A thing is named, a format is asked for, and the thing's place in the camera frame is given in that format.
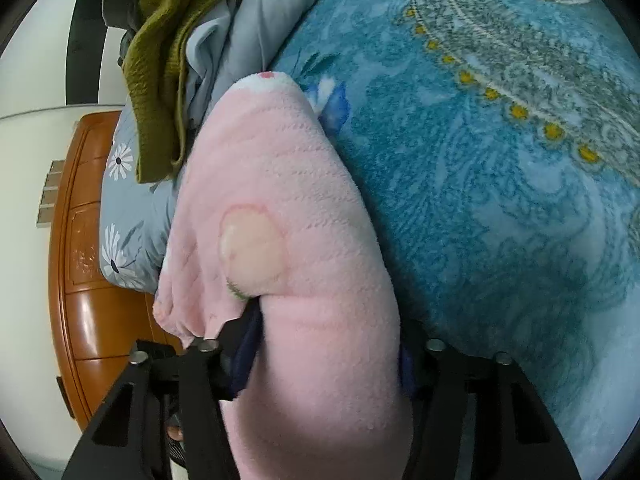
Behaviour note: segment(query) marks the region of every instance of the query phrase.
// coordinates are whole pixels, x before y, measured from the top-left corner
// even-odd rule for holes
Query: blue flower print
[[[336,84],[334,79],[322,76],[318,84],[306,88],[305,95],[326,136],[337,136],[351,113],[345,83]]]

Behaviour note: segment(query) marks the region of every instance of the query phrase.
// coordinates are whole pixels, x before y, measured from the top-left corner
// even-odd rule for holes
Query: white daisy print
[[[335,81],[334,79],[322,76],[318,83],[318,88],[315,88],[313,92],[308,92],[306,100],[309,101],[314,113],[318,116],[324,110],[324,107],[329,102],[329,98],[334,93]]]
[[[131,171],[132,162],[131,148],[124,142],[119,144],[109,161],[109,176],[112,176],[114,180],[117,180],[118,176],[126,178],[127,171]]]
[[[126,288],[142,288],[142,282],[136,276],[136,273],[130,269],[125,268],[127,259],[122,253],[122,250],[118,248],[118,242],[120,241],[120,231],[115,230],[114,224],[111,224],[111,228],[107,227],[104,230],[104,242],[102,246],[102,259],[106,263],[102,266],[102,273],[107,280],[117,285],[124,286]]]
[[[170,256],[171,256],[171,250],[169,249],[169,244],[167,244],[166,251],[164,252],[164,259],[162,260],[162,267],[160,267],[160,272],[162,272],[169,266]]]

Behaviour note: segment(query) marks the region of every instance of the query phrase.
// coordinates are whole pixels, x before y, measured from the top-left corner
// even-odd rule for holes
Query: blue patterned bedspread
[[[640,416],[640,61],[600,0],[321,0],[273,65],[358,184],[404,316],[508,351],[585,479]]]

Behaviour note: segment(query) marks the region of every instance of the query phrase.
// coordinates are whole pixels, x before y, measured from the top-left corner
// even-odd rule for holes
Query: blanket
[[[242,0],[211,90],[209,114],[228,88],[267,70],[296,23],[316,0]]]
[[[363,195],[401,315],[510,352],[585,480],[640,417],[640,60],[600,0],[320,0],[272,67]]]
[[[311,106],[271,72],[232,86],[194,144],[154,316],[187,345],[249,296],[264,342],[247,389],[222,406],[240,476],[402,478],[412,418],[393,286]]]

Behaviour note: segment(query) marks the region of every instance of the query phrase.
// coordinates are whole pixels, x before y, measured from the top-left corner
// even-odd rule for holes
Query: light blue fabric
[[[188,73],[184,95],[184,117],[188,130],[202,125],[226,34],[236,7],[236,0],[223,0],[201,18],[187,39]]]
[[[236,81],[263,72],[315,0],[242,0],[229,32],[207,115]]]
[[[100,269],[114,285],[154,294],[182,172],[175,181],[139,184],[137,156],[136,121],[127,99],[102,179]]]
[[[401,313],[510,352],[587,480],[640,416],[640,62],[600,0],[320,0],[272,66],[354,177]]]

